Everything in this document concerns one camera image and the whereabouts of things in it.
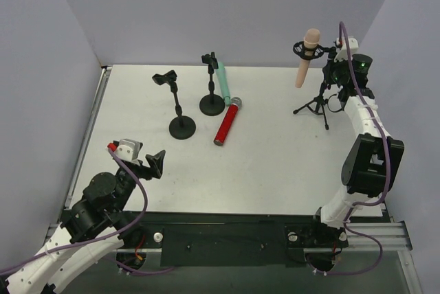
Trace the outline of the black round-base clip stand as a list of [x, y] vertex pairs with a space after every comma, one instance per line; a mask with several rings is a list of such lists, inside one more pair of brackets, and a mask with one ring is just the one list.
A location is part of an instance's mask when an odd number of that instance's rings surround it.
[[195, 121], [186, 115], [183, 115], [182, 106], [178, 98], [177, 74], [174, 70], [170, 70], [165, 74], [155, 74], [152, 77], [157, 85], [167, 84], [170, 92], [173, 94], [175, 101], [176, 117], [171, 120], [168, 130], [170, 135], [178, 140], [185, 140], [192, 137], [196, 131]]

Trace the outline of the pink microphone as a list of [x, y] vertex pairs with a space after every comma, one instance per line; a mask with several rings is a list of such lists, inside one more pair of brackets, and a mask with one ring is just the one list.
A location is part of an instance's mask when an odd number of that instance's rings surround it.
[[300, 53], [300, 63], [296, 75], [296, 88], [301, 88], [304, 84], [309, 64], [314, 56], [315, 50], [320, 42], [320, 31], [316, 28], [307, 30], [303, 41]]

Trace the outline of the red glitter microphone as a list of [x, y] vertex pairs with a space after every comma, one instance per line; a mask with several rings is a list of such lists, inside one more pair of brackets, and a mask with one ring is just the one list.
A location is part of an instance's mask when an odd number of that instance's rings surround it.
[[230, 101], [230, 106], [228, 107], [228, 110], [226, 111], [226, 114], [223, 118], [223, 121], [217, 131], [217, 134], [214, 138], [214, 144], [216, 146], [222, 146], [224, 145], [228, 133], [232, 127], [232, 124], [234, 122], [235, 117], [237, 116], [237, 113], [239, 112], [240, 108], [242, 107], [242, 100], [239, 97], [233, 97]]

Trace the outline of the mint green microphone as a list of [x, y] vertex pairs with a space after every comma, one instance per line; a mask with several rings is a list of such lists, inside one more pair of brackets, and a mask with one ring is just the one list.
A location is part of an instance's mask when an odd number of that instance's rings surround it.
[[215, 73], [217, 75], [217, 80], [219, 82], [221, 96], [223, 98], [223, 101], [225, 102], [225, 105], [230, 106], [231, 97], [230, 97], [228, 81], [226, 78], [226, 69], [224, 64], [220, 60], [217, 61], [217, 64], [218, 64], [218, 68], [215, 70]]

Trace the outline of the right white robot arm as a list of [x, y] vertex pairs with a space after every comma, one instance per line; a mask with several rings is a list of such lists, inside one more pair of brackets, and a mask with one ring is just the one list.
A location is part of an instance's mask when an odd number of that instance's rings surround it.
[[404, 143], [384, 128], [375, 96], [366, 86], [371, 64], [371, 57], [354, 54], [350, 61], [330, 58], [322, 70], [327, 85], [338, 87], [337, 98], [356, 135], [342, 166], [342, 186], [319, 210], [321, 223], [335, 229], [342, 228], [354, 212], [383, 201], [404, 153]]

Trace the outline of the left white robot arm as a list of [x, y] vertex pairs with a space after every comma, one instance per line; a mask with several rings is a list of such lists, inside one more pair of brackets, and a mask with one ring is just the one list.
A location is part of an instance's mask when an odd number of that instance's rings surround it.
[[108, 144], [107, 151], [118, 165], [116, 173], [94, 175], [80, 200], [62, 215], [60, 224], [40, 250], [33, 257], [1, 270], [2, 293], [60, 293], [60, 284], [73, 280], [112, 249], [135, 237], [147, 207], [138, 215], [124, 207], [136, 188], [147, 200], [141, 181], [160, 179], [166, 156], [165, 150], [161, 150], [139, 160], [142, 146], [131, 139]]

